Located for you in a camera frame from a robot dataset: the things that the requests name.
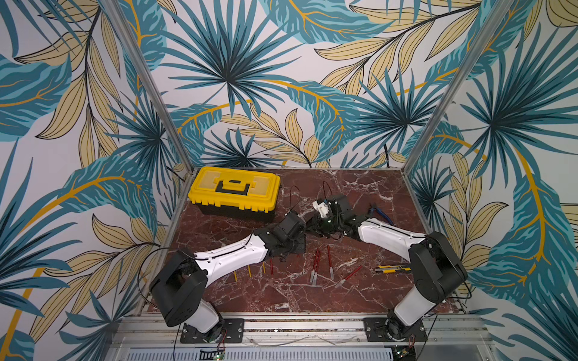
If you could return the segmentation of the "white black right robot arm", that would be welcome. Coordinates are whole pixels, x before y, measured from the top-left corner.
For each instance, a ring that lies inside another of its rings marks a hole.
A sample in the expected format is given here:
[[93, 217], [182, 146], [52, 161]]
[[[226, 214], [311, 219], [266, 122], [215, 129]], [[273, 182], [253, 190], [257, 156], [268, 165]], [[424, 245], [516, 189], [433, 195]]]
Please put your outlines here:
[[344, 195], [313, 202], [310, 233], [326, 238], [340, 233], [390, 251], [409, 262], [414, 286], [388, 313], [391, 338], [406, 337], [411, 327], [468, 279], [468, 272], [442, 233], [414, 233], [358, 215]]

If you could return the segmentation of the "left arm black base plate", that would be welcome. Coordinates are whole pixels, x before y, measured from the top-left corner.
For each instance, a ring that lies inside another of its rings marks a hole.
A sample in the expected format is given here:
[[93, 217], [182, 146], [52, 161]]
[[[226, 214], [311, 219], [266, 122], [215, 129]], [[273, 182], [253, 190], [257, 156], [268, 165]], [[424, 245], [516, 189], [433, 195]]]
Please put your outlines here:
[[185, 323], [180, 343], [182, 344], [240, 344], [243, 340], [245, 320], [242, 318], [226, 318], [219, 320], [207, 332], [200, 332], [195, 327]]

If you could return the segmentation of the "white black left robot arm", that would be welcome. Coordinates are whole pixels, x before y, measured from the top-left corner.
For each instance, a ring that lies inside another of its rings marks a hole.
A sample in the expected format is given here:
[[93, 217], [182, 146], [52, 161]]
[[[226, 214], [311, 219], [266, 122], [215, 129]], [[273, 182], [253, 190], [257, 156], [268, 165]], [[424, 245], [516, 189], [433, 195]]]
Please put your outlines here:
[[238, 269], [303, 254], [305, 248], [306, 222], [291, 211], [231, 245], [194, 254], [176, 251], [154, 277], [150, 292], [168, 327], [184, 323], [207, 335], [221, 328], [220, 314], [203, 299], [208, 286]]

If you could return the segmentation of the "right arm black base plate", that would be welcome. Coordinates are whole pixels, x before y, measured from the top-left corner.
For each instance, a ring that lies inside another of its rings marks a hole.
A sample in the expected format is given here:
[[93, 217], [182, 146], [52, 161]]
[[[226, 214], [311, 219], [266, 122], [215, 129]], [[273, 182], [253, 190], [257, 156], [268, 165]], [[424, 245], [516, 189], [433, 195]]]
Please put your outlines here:
[[366, 317], [363, 319], [363, 324], [368, 342], [427, 340], [427, 332], [421, 321], [412, 326], [406, 326], [401, 321], [389, 317]]

